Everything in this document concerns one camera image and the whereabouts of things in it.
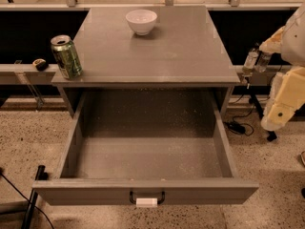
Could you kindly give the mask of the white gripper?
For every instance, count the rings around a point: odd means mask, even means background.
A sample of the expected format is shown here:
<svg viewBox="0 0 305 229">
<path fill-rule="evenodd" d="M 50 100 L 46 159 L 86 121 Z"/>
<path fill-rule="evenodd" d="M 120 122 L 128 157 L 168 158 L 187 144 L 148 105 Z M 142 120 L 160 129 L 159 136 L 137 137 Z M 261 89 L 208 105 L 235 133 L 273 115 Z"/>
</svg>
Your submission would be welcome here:
<svg viewBox="0 0 305 229">
<path fill-rule="evenodd" d="M 261 43 L 259 49 L 266 53 L 281 53 L 284 27 Z M 277 73 L 267 101 L 261 126 L 276 131 L 286 125 L 295 112 L 305 104 L 305 68 L 292 67 L 286 73 Z"/>
</svg>

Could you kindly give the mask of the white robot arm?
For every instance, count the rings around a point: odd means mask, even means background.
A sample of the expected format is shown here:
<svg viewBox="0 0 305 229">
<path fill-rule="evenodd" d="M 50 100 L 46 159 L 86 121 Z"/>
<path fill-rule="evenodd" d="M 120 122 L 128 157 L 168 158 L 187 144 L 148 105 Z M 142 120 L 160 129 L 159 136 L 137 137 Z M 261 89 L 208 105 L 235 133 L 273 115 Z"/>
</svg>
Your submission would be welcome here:
<svg viewBox="0 0 305 229">
<path fill-rule="evenodd" d="M 265 130 L 276 131 L 305 104 L 305 4 L 259 49 L 270 54 L 280 53 L 292 65 L 286 73 L 275 75 L 261 120 Z"/>
</svg>

